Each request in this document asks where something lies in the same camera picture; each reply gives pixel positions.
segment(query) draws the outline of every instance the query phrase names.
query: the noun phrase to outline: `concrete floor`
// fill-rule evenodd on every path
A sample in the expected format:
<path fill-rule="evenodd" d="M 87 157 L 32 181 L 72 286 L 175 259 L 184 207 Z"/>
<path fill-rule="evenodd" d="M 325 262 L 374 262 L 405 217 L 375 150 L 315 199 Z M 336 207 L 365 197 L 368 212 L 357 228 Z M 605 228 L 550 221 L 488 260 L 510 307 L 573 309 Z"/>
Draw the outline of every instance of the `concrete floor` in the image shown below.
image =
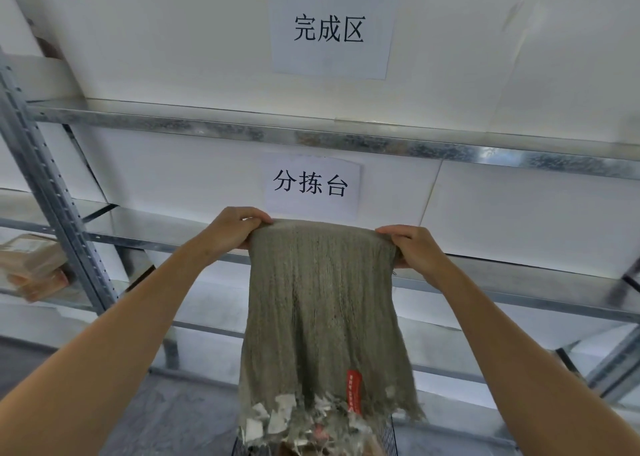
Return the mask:
<path fill-rule="evenodd" d="M 50 353 L 0 338 L 0 397 Z M 236 414 L 233 388 L 150 374 L 100 456 L 229 456 Z M 516 455 L 512 448 L 409 426 L 396 426 L 396 440 L 399 456 Z"/>

